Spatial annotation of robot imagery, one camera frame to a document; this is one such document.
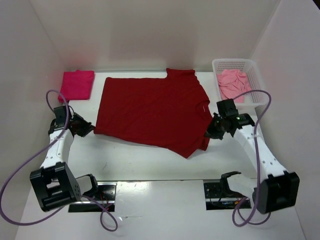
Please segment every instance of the white wall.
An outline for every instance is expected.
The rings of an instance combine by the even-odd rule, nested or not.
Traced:
[[[320,236],[320,10],[282,0],[253,59],[273,97],[262,131],[277,159],[301,183],[296,210],[308,240]]]
[[[279,0],[30,0],[70,69],[211,70],[249,58]]]
[[[45,93],[60,88],[64,67],[26,0],[0,0],[0,186],[22,161],[48,142],[53,117]],[[52,104],[57,104],[52,96]],[[30,191],[27,165],[5,191],[2,207],[20,221]],[[0,217],[0,239],[15,238],[17,227]]]

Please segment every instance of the pink cloth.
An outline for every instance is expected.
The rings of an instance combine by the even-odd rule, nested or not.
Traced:
[[[65,71],[60,92],[67,101],[87,100],[91,95],[94,78],[94,71]],[[64,102],[60,95],[58,100]]]
[[[247,74],[238,69],[225,69],[221,74],[217,74],[217,79],[222,100],[233,99],[242,93],[252,90]],[[243,103],[245,97],[238,97],[234,101]]]

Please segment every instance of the red cloth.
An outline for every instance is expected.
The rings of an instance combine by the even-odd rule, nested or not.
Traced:
[[[94,78],[94,71],[65,71],[60,92],[67,101],[87,100],[91,95]],[[60,95],[58,100],[64,102]]]
[[[209,98],[194,70],[167,69],[166,78],[105,80],[95,134],[158,146],[188,158],[206,150]]]

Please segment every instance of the purple cable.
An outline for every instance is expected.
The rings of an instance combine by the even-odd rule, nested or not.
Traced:
[[[250,220],[252,219],[252,217],[254,216],[256,210],[257,210],[257,204],[259,201],[259,193],[260,193],[260,180],[261,180],[261,169],[260,169],[260,156],[259,156],[259,148],[258,148],[258,141],[257,141],[257,128],[258,125],[260,124],[260,121],[262,119],[262,117],[265,115],[266,111],[268,110],[268,108],[270,107],[271,104],[271,95],[270,93],[268,93],[267,91],[264,90],[250,90],[244,93],[241,93],[240,95],[236,96],[234,99],[237,99],[245,94],[249,94],[249,93],[253,93],[253,92],[260,92],[260,93],[264,93],[267,94],[267,96],[269,97],[269,102],[266,105],[265,109],[263,110],[263,112],[261,113],[260,117],[258,117],[258,120],[256,121],[254,128],[253,128],[253,136],[254,136],[254,147],[255,147],[255,154],[256,154],[256,172],[257,172],[257,184],[256,184],[256,198],[254,200],[254,206],[252,208],[252,211],[250,213],[250,215],[248,216],[247,219],[245,219],[241,214],[240,214],[240,207],[241,205],[245,202],[245,200],[247,199],[246,197],[244,197],[234,208],[233,212],[232,212],[232,222],[234,225],[236,225],[237,227],[243,227],[246,224],[251,224],[251,225],[261,225],[264,224],[266,221],[269,220],[271,213],[268,214],[268,216],[266,217],[265,220],[263,220],[262,222],[250,222]],[[236,211],[239,213],[239,216],[241,217],[241,219],[243,220],[242,223],[236,223]]]
[[[38,224],[38,223],[41,223],[45,220],[47,220],[48,218],[51,218],[53,215],[55,215],[57,212],[59,212],[61,208],[57,209],[56,211],[54,211],[53,213],[51,213],[50,215],[46,216],[45,218],[42,218],[38,221],[33,221],[33,222],[17,222],[17,221],[13,221],[11,220],[9,217],[6,216],[6,214],[4,213],[3,209],[2,209],[2,198],[3,198],[3,195],[4,195],[4,191],[8,185],[8,183],[10,182],[10,180],[16,175],[16,173],[22,169],[26,164],[28,164],[31,160],[33,160],[35,157],[39,156],[42,152],[44,152],[45,150],[47,150],[48,148],[50,148],[53,144],[55,144],[59,138],[62,137],[62,135],[65,133],[66,129],[67,129],[67,126],[68,126],[68,119],[69,119],[69,108],[68,108],[68,103],[67,103],[67,100],[65,99],[65,97],[57,90],[54,90],[54,89],[51,89],[49,91],[46,92],[46,95],[45,95],[45,99],[46,99],[46,102],[49,106],[49,108],[53,111],[50,103],[49,103],[49,100],[48,100],[48,95],[49,93],[51,92],[55,92],[57,94],[59,94],[62,99],[63,99],[63,102],[64,104],[66,105],[66,119],[65,119],[65,123],[64,123],[64,127],[63,127],[63,130],[62,132],[59,134],[59,136],[53,141],[51,142],[49,145],[47,145],[46,147],[44,147],[43,149],[41,149],[40,151],[38,151],[37,153],[35,153],[33,156],[31,156],[30,158],[28,158],[25,162],[23,162],[15,171],[13,171],[13,173],[11,173],[11,175],[4,181],[4,184],[0,190],[0,215],[1,217],[3,217],[4,220],[6,220],[8,223],[10,224],[13,224],[13,225],[18,225],[18,226],[30,226],[30,225],[34,225],[34,224]]]
[[[97,202],[96,200],[94,200],[93,198],[91,198],[91,197],[89,197],[89,196],[82,195],[82,197],[83,197],[83,198],[86,198],[86,199],[88,199],[88,200],[90,200],[90,201],[92,201],[92,202],[94,202],[96,205],[98,205],[99,208],[102,209],[102,212],[101,212],[101,214],[100,214],[100,223],[101,223],[101,226],[102,226],[105,230],[107,230],[107,231],[109,231],[109,232],[115,232],[115,231],[117,231],[117,229],[118,229],[118,222],[117,222],[117,220],[115,219],[115,217],[107,210],[107,207],[111,206],[112,204],[108,204],[106,207],[104,207],[104,206],[102,206],[99,202]],[[114,228],[114,229],[107,228],[106,225],[104,224],[103,219],[102,219],[104,213],[107,213],[107,214],[112,218],[112,220],[114,221],[114,223],[115,223],[115,228]]]

